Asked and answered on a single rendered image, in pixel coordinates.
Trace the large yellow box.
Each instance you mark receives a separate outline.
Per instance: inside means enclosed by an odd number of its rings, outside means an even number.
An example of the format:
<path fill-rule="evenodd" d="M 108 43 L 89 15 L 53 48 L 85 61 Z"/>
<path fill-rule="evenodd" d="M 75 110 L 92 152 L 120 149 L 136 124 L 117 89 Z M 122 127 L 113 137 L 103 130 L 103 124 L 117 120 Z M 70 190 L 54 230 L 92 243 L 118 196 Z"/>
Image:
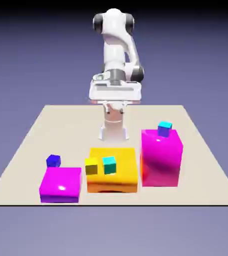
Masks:
<path fill-rule="evenodd" d="M 134 148 L 91 148 L 91 159 L 97 160 L 97 173 L 89 174 L 89 193 L 136 193 L 138 169 Z"/>

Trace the small yellow cube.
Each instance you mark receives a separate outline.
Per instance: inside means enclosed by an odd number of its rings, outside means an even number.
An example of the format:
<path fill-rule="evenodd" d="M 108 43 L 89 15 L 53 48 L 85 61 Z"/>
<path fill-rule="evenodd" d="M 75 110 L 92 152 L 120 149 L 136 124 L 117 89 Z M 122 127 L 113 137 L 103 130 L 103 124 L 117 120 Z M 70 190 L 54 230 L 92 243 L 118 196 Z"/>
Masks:
<path fill-rule="evenodd" d="M 96 175 L 98 174 L 98 160 L 94 157 L 89 157 L 85 159 L 85 172 L 86 175 Z"/>

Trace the small cyan and blue cube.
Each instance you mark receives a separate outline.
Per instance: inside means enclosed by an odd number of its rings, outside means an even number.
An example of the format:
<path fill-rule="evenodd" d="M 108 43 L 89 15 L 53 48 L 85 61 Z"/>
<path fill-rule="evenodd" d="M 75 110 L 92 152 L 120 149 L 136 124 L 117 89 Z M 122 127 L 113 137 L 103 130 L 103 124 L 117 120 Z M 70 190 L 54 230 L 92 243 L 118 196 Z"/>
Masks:
<path fill-rule="evenodd" d="M 167 121 L 161 121 L 158 124 L 158 136 L 167 138 L 170 134 L 170 130 L 172 129 L 172 123 Z"/>

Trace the small teal cube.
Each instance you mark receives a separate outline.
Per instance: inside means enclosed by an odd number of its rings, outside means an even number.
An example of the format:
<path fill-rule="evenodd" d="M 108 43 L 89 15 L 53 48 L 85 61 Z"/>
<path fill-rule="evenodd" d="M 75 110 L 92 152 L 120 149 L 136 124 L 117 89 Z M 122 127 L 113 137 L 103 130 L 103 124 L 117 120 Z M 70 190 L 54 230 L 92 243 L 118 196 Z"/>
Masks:
<path fill-rule="evenodd" d="M 103 157 L 102 160 L 105 175 L 116 173 L 116 160 L 114 156 Z"/>

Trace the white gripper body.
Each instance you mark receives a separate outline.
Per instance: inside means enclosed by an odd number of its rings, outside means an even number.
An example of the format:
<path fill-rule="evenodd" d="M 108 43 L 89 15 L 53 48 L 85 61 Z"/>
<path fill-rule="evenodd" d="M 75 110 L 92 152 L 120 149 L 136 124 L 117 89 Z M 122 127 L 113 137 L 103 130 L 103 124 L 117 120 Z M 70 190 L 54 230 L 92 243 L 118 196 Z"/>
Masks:
<path fill-rule="evenodd" d="M 120 85 L 111 85 L 110 80 L 93 80 L 90 84 L 89 98 L 93 101 L 126 101 L 141 100 L 142 86 L 139 82 L 121 81 Z"/>

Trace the tall magenta box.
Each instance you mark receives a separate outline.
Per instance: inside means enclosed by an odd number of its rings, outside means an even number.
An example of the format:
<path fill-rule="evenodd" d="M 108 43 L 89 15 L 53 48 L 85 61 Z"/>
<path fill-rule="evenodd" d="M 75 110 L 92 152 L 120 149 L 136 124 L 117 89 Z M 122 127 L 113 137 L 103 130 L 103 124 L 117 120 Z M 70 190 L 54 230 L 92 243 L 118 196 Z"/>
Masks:
<path fill-rule="evenodd" d="M 156 129 L 141 130 L 140 174 L 143 187 L 177 187 L 183 144 L 175 129 L 168 137 Z"/>

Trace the low magenta box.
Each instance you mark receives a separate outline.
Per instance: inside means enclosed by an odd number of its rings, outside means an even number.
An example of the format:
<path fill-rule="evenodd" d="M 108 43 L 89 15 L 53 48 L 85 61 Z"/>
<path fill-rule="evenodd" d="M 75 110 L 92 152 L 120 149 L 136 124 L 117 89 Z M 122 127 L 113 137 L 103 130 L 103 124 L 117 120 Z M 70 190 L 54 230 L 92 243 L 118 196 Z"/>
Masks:
<path fill-rule="evenodd" d="M 48 167 L 39 195 L 41 203 L 78 203 L 81 187 L 80 167 Z"/>

